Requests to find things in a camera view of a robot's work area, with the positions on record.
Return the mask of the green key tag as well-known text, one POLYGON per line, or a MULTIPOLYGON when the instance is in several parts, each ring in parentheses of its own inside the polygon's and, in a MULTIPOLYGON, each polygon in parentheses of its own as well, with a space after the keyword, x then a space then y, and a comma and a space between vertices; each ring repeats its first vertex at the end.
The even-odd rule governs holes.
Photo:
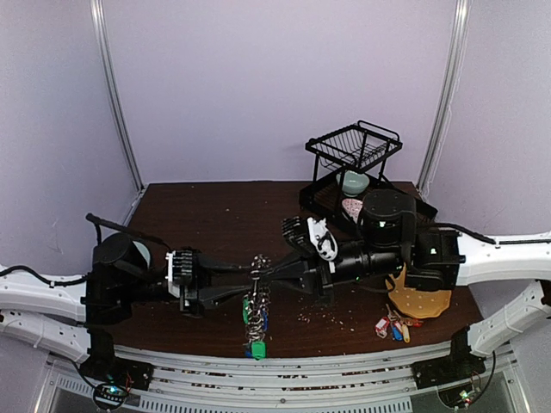
POLYGON ((249 312, 250 312, 250 301, 248 299, 243 299, 242 316, 243 316, 245 325, 249 323, 249 312))
POLYGON ((255 360, 265 359, 267 356, 266 343, 264 341, 254 341, 251 343, 251 357, 255 360))

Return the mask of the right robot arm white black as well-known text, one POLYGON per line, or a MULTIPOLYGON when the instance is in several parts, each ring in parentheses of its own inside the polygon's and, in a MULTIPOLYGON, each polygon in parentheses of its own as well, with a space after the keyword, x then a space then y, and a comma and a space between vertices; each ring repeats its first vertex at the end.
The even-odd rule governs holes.
POLYGON ((550 315, 550 235, 491 237, 460 225, 417 222, 409 194, 374 190, 346 199, 343 213, 356 241, 338 243, 322 219, 295 217, 282 235, 297 256, 260 273, 262 281, 295 281, 319 295, 337 283, 383 275, 417 292, 452 291, 492 280, 528 280, 527 287, 490 317, 455 333, 442 360, 447 379, 460 379, 502 343, 550 315))

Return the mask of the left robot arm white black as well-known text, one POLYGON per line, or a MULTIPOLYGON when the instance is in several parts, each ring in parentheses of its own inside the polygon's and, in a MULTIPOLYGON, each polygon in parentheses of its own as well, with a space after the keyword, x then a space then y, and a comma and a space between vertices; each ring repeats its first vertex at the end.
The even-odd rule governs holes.
POLYGON ((1 331, 115 382, 128 363, 115 355, 105 327, 132 317, 135 303, 176 302, 182 314, 202 317, 247 289, 215 286, 213 276, 248 271, 248 266, 194 249, 167 251, 157 268, 144 239, 116 232, 99 240, 86 274, 54 276, 21 264, 3 267, 1 331))

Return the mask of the red key tag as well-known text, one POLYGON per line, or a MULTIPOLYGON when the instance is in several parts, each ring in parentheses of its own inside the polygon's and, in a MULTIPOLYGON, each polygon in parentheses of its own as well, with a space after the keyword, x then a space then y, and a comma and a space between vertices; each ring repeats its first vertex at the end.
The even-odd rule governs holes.
POLYGON ((386 338, 388 333, 388 327, 390 325, 390 320, 387 317, 382 317, 376 324, 375 324, 375 334, 379 338, 386 338))

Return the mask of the grey disc keyring organizer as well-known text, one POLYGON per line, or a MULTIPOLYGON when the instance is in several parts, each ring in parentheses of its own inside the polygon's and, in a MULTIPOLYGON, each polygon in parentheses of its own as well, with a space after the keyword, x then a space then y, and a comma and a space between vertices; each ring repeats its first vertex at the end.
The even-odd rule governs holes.
POLYGON ((269 289, 262 286, 259 270, 268 268, 270 260, 266 256, 257 255, 251 263, 251 289, 243 299, 250 301, 249 323, 245 325, 245 356, 251 358, 251 343, 264 341, 269 324, 269 289))

